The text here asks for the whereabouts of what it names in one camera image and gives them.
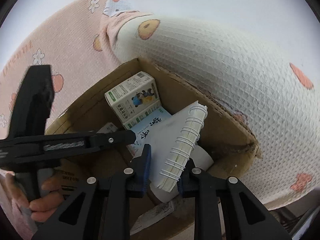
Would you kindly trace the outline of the left hand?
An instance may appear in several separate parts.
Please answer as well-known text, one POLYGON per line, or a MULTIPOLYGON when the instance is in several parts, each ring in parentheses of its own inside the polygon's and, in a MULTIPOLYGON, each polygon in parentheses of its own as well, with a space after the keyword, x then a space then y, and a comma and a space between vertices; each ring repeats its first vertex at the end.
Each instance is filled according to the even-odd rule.
POLYGON ((54 174, 46 179, 41 189, 48 191, 44 197, 29 201, 25 193, 18 186, 15 175, 12 172, 1 170, 1 202, 5 209, 5 213, 14 218, 15 213, 20 213, 20 208, 24 207, 31 211, 31 218, 36 222, 45 222, 64 201, 61 194, 62 174, 61 167, 54 169, 54 174))

